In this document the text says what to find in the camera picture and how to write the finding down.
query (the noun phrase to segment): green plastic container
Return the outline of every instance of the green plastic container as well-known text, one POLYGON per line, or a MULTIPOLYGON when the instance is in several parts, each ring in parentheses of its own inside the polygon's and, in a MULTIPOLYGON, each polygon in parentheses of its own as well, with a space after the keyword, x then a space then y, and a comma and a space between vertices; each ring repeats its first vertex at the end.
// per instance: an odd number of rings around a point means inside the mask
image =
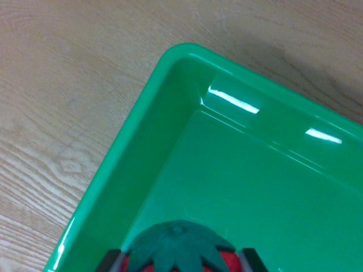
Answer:
POLYGON ((167 51, 46 272, 155 224, 204 224, 270 272, 363 271, 363 128, 205 48, 167 51))

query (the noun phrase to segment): green leaves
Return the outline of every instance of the green leaves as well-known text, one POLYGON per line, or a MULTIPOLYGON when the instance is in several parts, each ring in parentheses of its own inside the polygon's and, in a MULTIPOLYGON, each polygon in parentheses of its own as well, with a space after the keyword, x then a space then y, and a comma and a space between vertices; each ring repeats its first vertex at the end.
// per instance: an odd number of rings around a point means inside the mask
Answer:
POLYGON ((127 272, 140 272, 154 264, 155 272, 229 272, 219 250, 235 252, 228 241, 211 229, 185 220, 154 225, 141 232, 131 243, 127 272))

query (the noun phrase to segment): tray rim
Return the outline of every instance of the tray rim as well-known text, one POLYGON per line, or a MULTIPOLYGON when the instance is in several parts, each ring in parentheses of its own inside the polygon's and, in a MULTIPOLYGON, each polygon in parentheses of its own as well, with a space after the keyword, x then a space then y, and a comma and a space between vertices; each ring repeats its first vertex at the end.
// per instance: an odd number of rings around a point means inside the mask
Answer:
POLYGON ((159 87, 167 76, 170 68, 172 68, 176 62, 188 57, 198 58, 207 62, 208 64, 231 74, 244 84, 263 92, 283 104, 288 104, 290 107, 297 109, 306 115, 328 123, 342 130, 343 133, 350 134, 358 141, 363 142, 363 127, 353 121, 298 93, 272 82, 235 62, 213 53, 200 45, 190 43, 175 45, 161 56, 129 116, 125 120, 120 132, 113 141, 99 169, 96 171, 94 178, 75 209, 74 214, 64 229, 53 253, 45 265, 44 272, 56 271, 56 267, 59 266, 61 261, 65 258, 88 214, 92 210, 100 192, 108 182, 111 173, 117 166, 117 162, 131 141, 143 116, 151 105, 153 98, 158 93, 159 87))

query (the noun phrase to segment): red strawberry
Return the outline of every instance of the red strawberry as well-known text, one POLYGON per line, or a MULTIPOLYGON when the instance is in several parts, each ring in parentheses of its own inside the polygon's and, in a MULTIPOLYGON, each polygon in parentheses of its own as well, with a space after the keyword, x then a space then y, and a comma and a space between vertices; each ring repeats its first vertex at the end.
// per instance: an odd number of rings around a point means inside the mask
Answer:
POLYGON ((120 272, 243 272, 235 248, 211 229, 178 220, 154 225, 130 245, 120 272))
MULTIPOLYGON (((241 264, 239 262, 239 258, 236 255, 236 253, 227 252, 227 251, 221 251, 220 255, 222 256, 225 264, 228 267, 229 272, 243 272, 241 264)), ((124 258, 123 266, 121 269, 121 272, 127 272, 127 264, 129 263, 129 256, 126 256, 124 258)), ((154 265, 150 264, 147 267, 145 267, 141 272, 154 272, 154 265)), ((203 266, 203 272, 213 272, 208 267, 203 266)))

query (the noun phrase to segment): wooden table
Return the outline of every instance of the wooden table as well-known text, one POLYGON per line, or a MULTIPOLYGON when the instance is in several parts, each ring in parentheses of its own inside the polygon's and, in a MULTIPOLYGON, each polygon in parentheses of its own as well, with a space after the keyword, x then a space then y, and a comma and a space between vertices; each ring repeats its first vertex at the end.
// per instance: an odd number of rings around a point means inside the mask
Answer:
POLYGON ((0 271, 41 271, 169 47, 363 124, 361 1, 2 1, 0 271))

